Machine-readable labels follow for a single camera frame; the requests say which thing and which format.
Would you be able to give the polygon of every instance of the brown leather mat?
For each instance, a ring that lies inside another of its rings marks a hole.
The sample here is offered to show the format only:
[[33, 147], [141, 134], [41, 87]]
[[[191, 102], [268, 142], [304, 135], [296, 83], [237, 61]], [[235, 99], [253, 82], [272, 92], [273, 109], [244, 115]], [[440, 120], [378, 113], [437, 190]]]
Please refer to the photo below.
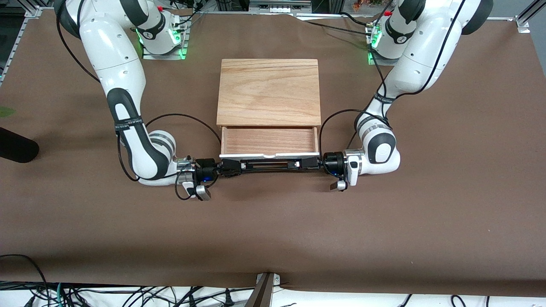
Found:
[[[49, 281], [236, 287], [273, 271], [297, 290], [546, 295], [546, 82], [514, 23], [463, 37], [432, 89], [395, 103], [396, 172], [343, 193], [320, 172], [248, 174], [220, 179], [211, 202], [182, 202], [172, 186], [124, 176], [102, 88], [54, 20], [48, 10], [29, 22], [0, 88], [17, 110], [1, 125], [41, 146], [34, 162], [0, 160], [0, 250], [33, 257]], [[205, 15], [186, 60], [143, 61], [144, 120], [182, 112], [214, 124], [223, 58], [317, 58], [323, 120], [364, 107], [379, 85], [358, 34]], [[345, 148], [353, 119], [329, 122], [325, 151]], [[191, 120], [154, 128], [175, 136], [179, 156], [219, 154]], [[25, 262], [0, 262], [0, 280], [37, 278]]]

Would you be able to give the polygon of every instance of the teal cable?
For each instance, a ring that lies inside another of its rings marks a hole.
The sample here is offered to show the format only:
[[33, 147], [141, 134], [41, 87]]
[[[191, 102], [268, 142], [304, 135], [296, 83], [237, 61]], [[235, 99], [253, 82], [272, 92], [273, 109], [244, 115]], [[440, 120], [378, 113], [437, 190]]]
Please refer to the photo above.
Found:
[[61, 283], [57, 285], [57, 303], [60, 307], [63, 307], [63, 302], [61, 301]]

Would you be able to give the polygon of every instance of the wooden box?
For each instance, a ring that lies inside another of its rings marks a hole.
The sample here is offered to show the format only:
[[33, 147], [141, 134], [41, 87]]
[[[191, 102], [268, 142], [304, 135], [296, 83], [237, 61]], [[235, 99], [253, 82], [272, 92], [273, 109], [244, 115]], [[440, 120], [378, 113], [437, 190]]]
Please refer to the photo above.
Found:
[[221, 157], [318, 156], [318, 61], [223, 60], [216, 123]]

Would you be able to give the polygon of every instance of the green leaf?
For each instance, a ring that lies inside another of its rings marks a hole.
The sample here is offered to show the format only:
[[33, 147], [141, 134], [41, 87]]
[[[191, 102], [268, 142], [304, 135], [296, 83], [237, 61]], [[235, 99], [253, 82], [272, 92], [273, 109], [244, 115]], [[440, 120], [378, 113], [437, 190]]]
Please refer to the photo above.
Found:
[[0, 106], [0, 117], [8, 117], [13, 113], [15, 113], [14, 109]]

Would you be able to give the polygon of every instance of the brown tabletop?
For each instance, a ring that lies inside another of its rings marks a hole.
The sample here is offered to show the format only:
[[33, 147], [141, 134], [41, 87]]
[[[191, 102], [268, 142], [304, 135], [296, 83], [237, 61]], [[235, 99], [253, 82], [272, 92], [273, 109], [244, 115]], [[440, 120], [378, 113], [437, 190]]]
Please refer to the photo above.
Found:
[[[364, 107], [379, 85], [358, 34], [205, 15], [186, 60], [143, 61], [144, 120], [181, 112], [214, 124], [223, 58], [317, 58], [323, 120]], [[344, 193], [328, 192], [321, 172], [220, 179], [210, 202], [130, 182], [102, 88], [62, 46], [52, 11], [29, 22], [12, 64], [0, 104], [17, 113], [0, 125], [41, 152], [0, 160], [0, 252], [33, 257], [49, 281], [236, 287], [273, 271], [295, 290], [546, 295], [546, 82], [512, 22], [462, 37], [430, 90], [395, 102], [399, 170]], [[353, 119], [329, 122], [325, 151], [345, 148]], [[179, 156], [219, 154], [196, 122], [154, 128], [175, 136]], [[37, 279], [21, 260], [0, 262], [0, 280]]]

